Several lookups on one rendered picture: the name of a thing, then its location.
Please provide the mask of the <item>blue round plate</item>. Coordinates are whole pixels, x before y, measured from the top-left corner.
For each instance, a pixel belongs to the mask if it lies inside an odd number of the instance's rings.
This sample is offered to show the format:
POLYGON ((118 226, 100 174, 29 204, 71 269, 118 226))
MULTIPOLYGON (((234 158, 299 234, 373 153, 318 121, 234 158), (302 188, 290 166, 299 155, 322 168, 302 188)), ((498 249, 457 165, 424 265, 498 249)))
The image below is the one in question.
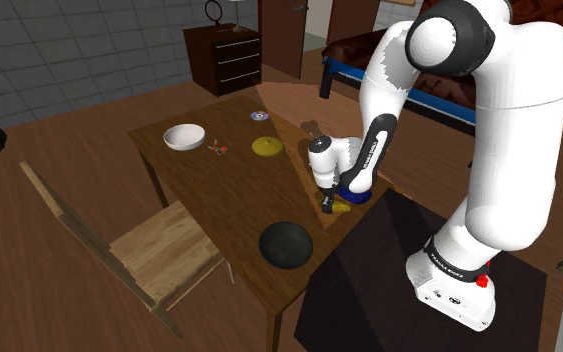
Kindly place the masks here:
POLYGON ((353 203, 353 204, 364 204, 367 201, 369 201, 372 197, 372 190, 368 189, 365 192, 361 192, 361 193, 354 193, 351 192, 350 190, 340 187, 338 190, 338 194, 341 198, 343 198, 344 200, 353 203))

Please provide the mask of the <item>black bowl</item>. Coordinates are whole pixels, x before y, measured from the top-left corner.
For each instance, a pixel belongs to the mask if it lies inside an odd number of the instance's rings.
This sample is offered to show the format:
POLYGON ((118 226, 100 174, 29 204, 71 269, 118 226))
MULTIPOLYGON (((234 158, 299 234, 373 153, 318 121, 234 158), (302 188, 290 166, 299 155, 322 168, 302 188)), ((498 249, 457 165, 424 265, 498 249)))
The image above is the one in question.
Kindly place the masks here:
POLYGON ((260 235, 258 247, 271 266, 291 270, 306 264, 313 253, 309 233, 300 225, 280 221, 269 225, 260 235))

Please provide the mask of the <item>yellow round lid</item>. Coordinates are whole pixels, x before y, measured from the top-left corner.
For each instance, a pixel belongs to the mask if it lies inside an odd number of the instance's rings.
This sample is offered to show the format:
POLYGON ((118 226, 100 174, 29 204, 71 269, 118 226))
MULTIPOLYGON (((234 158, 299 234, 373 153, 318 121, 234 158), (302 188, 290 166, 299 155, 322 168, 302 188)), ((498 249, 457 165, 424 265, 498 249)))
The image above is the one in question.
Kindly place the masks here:
POLYGON ((262 136, 253 141, 252 149, 259 156, 272 157, 283 150, 283 143, 278 138, 262 136))

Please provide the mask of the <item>brown wooden table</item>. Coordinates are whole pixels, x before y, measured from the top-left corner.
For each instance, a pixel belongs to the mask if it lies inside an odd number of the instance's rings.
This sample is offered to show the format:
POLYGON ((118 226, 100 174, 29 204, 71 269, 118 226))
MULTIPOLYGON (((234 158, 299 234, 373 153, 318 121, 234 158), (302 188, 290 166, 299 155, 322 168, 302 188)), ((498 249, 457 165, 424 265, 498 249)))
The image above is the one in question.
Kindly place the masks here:
POLYGON ((308 133, 276 114, 254 121, 259 104, 238 96, 177 115, 130 132, 156 182, 164 182, 209 236, 232 269, 267 312, 266 352, 277 352, 284 311, 306 289, 310 275, 374 205, 354 205, 350 212, 326 215, 308 165, 308 133), (192 123, 204 128, 203 143, 192 150, 169 148, 169 128, 192 123), (272 157, 254 153, 252 143, 271 136, 283 143, 272 157), (214 140, 228 150, 208 149, 214 140), (260 254, 262 231, 290 221, 311 236, 309 261, 293 270, 278 269, 260 254))

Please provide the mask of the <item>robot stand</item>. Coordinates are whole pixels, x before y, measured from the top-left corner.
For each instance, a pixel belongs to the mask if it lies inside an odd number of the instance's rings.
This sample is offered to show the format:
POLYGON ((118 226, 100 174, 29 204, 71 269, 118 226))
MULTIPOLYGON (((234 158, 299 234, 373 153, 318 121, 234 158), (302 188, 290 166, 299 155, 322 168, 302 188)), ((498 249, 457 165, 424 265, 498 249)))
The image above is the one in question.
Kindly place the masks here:
POLYGON ((491 261, 482 332, 416 298, 406 259, 444 222, 387 190, 311 275, 294 333, 307 352, 538 352, 546 275, 509 253, 491 261))

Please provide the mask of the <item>white bowl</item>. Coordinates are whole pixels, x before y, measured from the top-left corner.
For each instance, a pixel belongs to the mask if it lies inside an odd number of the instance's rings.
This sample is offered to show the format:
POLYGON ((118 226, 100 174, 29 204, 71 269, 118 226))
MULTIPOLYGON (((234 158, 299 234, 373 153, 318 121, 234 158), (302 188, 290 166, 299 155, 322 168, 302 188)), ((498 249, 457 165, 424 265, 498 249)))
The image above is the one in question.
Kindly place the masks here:
POLYGON ((192 124, 178 124, 165 131, 165 144, 176 151, 188 151, 199 147, 205 140, 206 132, 203 127, 192 124))

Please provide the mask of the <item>light wooden chair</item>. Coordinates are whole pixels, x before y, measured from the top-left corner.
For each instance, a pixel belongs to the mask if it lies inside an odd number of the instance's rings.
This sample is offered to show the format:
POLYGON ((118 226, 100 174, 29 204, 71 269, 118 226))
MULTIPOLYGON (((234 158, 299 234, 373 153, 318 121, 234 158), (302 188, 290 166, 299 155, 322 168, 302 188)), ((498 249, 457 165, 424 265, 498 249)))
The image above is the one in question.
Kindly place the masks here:
POLYGON ((169 311, 226 259, 176 201, 115 241, 106 242, 25 161, 20 167, 54 216, 177 337, 169 311))

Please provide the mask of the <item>brown door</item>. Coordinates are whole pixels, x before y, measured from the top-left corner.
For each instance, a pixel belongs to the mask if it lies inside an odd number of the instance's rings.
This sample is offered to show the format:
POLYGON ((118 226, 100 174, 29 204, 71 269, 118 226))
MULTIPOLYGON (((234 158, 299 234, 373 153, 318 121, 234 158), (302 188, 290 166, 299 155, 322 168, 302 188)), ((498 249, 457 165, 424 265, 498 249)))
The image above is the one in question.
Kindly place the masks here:
POLYGON ((293 78, 301 77, 308 0, 258 0, 262 60, 293 78))

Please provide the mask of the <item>dark wooden chest of drawers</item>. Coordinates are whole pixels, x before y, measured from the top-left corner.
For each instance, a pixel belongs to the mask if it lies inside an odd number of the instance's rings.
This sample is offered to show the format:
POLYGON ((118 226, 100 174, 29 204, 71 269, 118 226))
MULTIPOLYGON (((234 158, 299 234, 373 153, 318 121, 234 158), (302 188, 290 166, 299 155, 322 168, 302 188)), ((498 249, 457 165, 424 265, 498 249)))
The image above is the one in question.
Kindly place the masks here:
POLYGON ((220 97, 261 83, 261 37, 233 23, 184 29, 192 79, 220 97))

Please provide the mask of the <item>table lamp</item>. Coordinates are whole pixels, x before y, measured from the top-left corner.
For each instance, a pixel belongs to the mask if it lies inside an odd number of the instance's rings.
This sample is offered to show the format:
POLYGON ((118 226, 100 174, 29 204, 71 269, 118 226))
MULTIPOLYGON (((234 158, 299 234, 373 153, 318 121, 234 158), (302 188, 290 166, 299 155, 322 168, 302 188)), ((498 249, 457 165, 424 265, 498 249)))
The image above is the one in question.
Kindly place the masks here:
POLYGON ((247 29, 244 28, 241 24, 240 24, 240 14, 239 14, 239 8, 240 8, 240 4, 243 3, 245 0, 227 0, 229 3, 231 3, 232 8, 234 10, 234 14, 235 14, 235 26, 232 28, 232 31, 234 33, 242 33, 242 32, 246 32, 247 29))

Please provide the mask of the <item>round black mirror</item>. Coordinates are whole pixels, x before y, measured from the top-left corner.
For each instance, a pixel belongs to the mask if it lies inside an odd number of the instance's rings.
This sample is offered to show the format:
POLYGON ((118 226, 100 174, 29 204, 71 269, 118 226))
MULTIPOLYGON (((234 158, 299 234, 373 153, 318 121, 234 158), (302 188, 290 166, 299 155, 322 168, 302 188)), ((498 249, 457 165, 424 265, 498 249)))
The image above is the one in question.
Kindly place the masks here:
POLYGON ((216 26, 219 26, 220 20, 223 17, 223 9, 220 3, 217 0, 207 0, 204 10, 207 18, 216 26))

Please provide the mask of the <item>bed with blue frame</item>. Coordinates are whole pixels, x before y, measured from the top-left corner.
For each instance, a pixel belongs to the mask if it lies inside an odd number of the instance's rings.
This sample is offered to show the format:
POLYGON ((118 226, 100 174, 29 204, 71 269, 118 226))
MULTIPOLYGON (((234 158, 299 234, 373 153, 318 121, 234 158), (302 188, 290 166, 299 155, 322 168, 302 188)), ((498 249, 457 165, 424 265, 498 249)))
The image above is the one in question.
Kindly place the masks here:
MULTIPOLYGON (((554 22, 563 26, 563 0, 508 0, 514 10, 513 22, 554 22)), ((329 96, 331 82, 338 80, 358 87, 367 63, 386 28, 406 18, 400 7, 383 1, 372 32, 334 41, 321 52, 323 80, 320 96, 329 96)), ((408 100, 440 114, 456 118, 455 127, 475 122, 475 88, 471 76, 448 77, 422 74, 408 100)))

